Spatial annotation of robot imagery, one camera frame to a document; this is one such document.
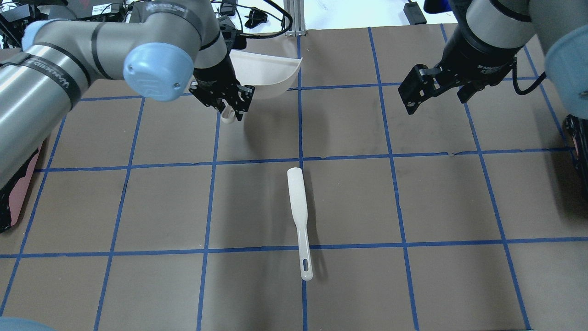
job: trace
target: black band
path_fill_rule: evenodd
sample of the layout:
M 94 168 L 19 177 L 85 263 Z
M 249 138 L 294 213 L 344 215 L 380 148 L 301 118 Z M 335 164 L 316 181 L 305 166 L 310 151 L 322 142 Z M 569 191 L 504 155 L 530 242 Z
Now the black band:
M 514 18 L 517 21 L 521 21 L 521 22 L 531 22 L 531 17 L 525 14 L 521 14 L 518 13 L 510 8 L 508 8 L 507 6 L 503 5 L 502 3 L 500 3 L 500 1 L 498 0 L 490 0 L 490 3 L 496 8 L 498 9 L 499 12 L 503 13 L 504 15 L 510 17 L 510 18 Z
M 75 57 L 73 54 L 71 54 L 70 52 L 68 52 L 67 50 L 54 45 L 50 42 L 37 42 L 35 45 L 42 45 L 42 46 L 47 46 L 47 47 L 51 47 L 61 53 L 63 53 L 65 56 L 67 56 L 68 58 L 70 58 L 73 62 L 75 62 L 75 64 L 78 65 L 78 67 L 82 70 L 84 76 L 86 76 L 86 80 L 88 80 L 88 86 L 90 86 L 92 84 L 92 81 L 90 80 L 90 73 L 88 72 L 88 70 L 86 69 L 86 67 L 82 64 L 82 62 L 80 60 L 78 60 L 77 57 Z
M 210 46 L 214 45 L 216 43 L 216 41 L 221 37 L 221 32 L 219 31 L 219 34 L 216 35 L 216 38 L 214 38 L 211 42 L 209 42 L 208 44 L 200 47 L 200 50 L 203 51 L 207 48 L 209 48 Z
M 75 79 L 59 65 L 56 65 L 47 59 L 28 53 L 20 53 L 14 58 L 7 60 L 5 65 L 20 65 L 22 67 L 31 68 L 51 78 L 64 89 L 65 93 L 67 93 L 72 108 L 82 97 L 82 92 Z
M 188 21 L 188 23 L 192 24 L 192 26 L 196 29 L 196 31 L 198 31 L 199 34 L 203 33 L 205 30 L 204 23 L 202 23 L 202 20 L 200 20 L 200 18 L 194 12 L 188 10 L 188 8 L 184 6 L 172 4 L 170 2 L 157 1 L 148 2 L 147 6 L 145 6 L 145 10 L 147 11 L 146 17 L 149 17 L 150 15 L 158 12 L 166 12 L 185 19 L 186 21 Z
M 98 26 L 94 29 L 94 32 L 92 32 L 92 58 L 94 58 L 94 64 L 96 65 L 96 69 L 98 69 L 98 71 L 102 74 L 102 76 L 104 76 L 104 78 L 109 79 L 109 80 L 113 80 L 112 77 L 110 77 L 106 71 L 104 71 L 104 68 L 102 68 L 102 64 L 100 63 L 100 60 L 98 59 L 98 48 L 96 47 L 97 45 L 97 39 L 98 39 L 98 32 L 100 31 L 100 29 L 102 28 L 103 25 L 105 25 L 106 22 L 102 22 L 100 24 L 98 24 Z

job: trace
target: black clip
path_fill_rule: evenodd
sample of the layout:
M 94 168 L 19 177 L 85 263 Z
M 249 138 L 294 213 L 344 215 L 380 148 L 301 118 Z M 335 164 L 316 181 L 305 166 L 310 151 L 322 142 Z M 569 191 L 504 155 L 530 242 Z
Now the black clip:
M 249 18 L 247 22 L 245 22 L 245 27 L 247 29 L 253 29 L 259 24 L 266 23 L 268 21 L 267 13 L 255 7 L 252 7 L 251 11 L 249 12 L 249 15 L 245 17 Z

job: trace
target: black adapter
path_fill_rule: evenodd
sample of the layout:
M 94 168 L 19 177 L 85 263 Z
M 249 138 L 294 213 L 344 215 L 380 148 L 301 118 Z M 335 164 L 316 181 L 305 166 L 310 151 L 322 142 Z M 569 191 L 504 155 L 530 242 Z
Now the black adapter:
M 411 25 L 427 24 L 427 20 L 416 2 L 405 4 L 404 12 Z

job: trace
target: dark blue object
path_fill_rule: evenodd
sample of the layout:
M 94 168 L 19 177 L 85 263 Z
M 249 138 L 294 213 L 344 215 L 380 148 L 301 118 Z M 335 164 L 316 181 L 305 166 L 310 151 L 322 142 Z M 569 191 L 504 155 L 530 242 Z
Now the dark blue object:
M 425 0 L 423 9 L 429 14 L 451 11 L 449 0 Z

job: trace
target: metal frame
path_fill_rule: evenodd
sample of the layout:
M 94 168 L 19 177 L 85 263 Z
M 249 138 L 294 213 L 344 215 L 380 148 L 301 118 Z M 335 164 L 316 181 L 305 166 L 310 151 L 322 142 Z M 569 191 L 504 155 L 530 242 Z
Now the metal frame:
M 304 0 L 284 0 L 284 9 L 290 13 L 294 22 L 290 30 L 286 31 L 289 37 L 306 35 L 304 24 Z

